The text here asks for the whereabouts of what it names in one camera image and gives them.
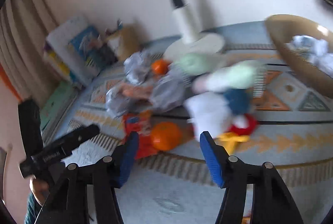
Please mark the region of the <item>person's left hand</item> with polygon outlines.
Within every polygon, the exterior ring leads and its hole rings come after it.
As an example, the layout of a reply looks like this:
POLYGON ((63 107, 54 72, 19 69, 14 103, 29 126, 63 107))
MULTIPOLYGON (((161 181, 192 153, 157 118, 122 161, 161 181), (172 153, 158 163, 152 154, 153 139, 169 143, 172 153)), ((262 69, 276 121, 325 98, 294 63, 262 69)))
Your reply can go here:
POLYGON ((43 206, 49 195, 48 183, 32 176, 29 180, 29 188, 36 201, 40 204, 40 206, 43 206))

